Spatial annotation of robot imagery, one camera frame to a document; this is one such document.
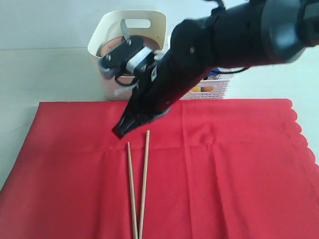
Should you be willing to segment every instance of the red cloth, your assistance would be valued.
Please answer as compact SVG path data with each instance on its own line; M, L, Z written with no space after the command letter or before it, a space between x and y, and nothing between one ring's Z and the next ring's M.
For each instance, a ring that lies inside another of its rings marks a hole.
M0 194L1 239L317 239L319 168L289 100L179 101L118 140L124 102L41 103Z

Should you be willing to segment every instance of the chopstick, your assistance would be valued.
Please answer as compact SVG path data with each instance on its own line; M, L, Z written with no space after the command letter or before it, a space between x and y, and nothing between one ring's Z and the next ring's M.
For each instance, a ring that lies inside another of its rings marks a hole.
M130 195L131 195L133 239L138 239L138 226L137 226L137 221L136 221L136 208L135 208L135 192L134 192L132 156L131 156L131 149L130 149L130 143L129 142L128 142L128 156L129 156L129 175L130 175Z
M146 178L147 178L147 175L148 175L148 162L149 162L149 143L150 143L150 131L148 130L147 133L146 133L146 142L145 142L145 155L144 155L144 171L143 171L143 185L142 185L139 239L142 239L142 234L143 234L145 197L146 197Z

